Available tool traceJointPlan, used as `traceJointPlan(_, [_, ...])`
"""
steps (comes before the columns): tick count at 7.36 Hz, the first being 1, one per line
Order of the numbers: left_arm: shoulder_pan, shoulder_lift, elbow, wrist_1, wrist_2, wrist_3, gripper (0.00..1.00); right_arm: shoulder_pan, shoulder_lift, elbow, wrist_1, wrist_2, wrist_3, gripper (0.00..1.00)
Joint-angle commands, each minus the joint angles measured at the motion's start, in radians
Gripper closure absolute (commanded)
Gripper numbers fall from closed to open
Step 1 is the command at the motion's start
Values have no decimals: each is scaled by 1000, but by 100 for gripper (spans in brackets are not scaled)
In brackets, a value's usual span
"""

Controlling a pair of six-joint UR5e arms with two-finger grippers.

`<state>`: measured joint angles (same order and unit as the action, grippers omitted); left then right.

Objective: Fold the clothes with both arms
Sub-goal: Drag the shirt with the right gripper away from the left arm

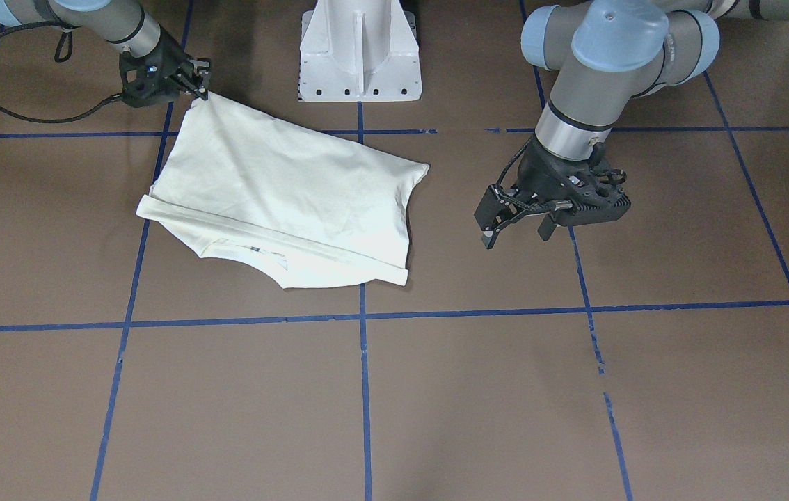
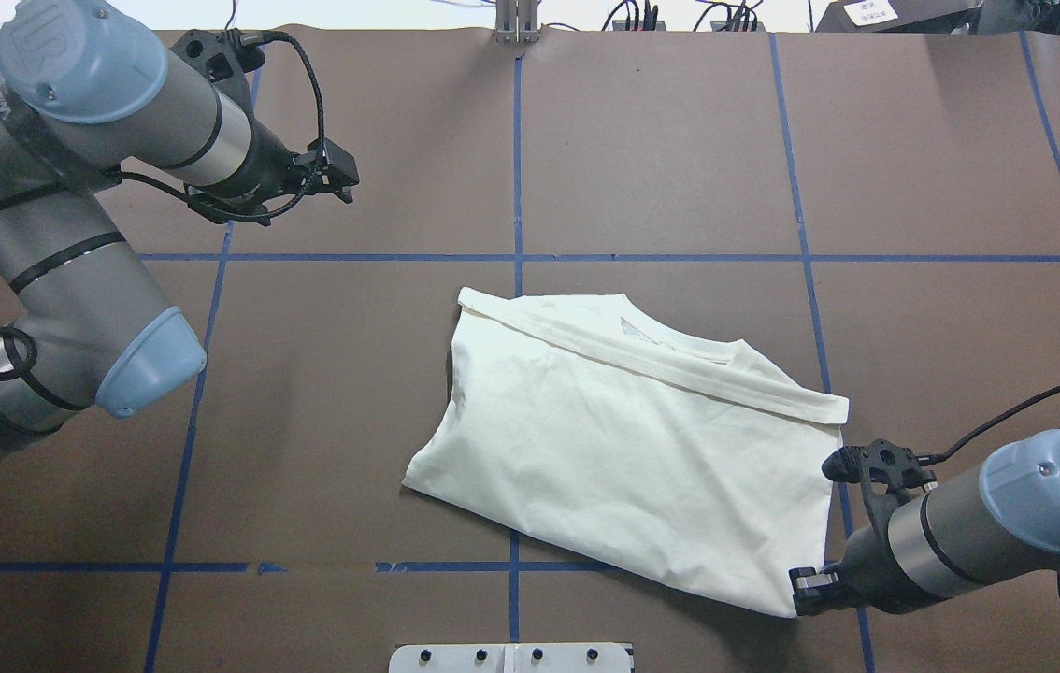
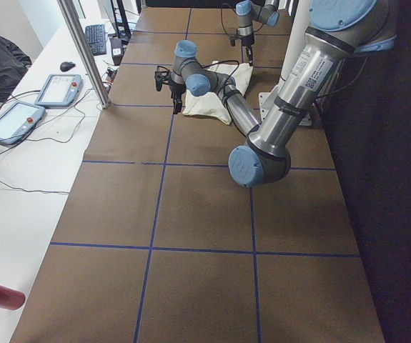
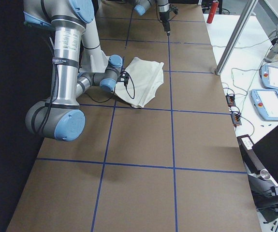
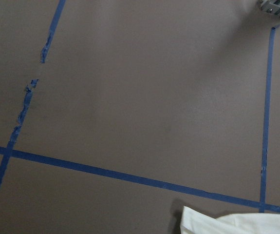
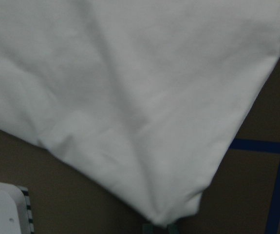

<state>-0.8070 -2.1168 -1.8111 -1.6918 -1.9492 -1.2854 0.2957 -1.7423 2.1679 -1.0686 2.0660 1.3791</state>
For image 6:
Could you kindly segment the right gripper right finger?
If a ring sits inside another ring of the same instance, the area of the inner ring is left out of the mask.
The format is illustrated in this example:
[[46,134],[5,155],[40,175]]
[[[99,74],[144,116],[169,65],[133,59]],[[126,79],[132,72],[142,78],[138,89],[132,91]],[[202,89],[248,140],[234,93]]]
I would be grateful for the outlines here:
[[168,234],[179,234],[178,227],[175,223],[167,225]]

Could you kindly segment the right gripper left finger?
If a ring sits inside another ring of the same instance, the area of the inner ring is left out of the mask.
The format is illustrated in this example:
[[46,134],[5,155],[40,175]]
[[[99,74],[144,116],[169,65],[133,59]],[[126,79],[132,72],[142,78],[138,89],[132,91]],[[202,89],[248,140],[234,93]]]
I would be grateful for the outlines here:
[[154,226],[149,223],[142,225],[142,234],[154,234]]

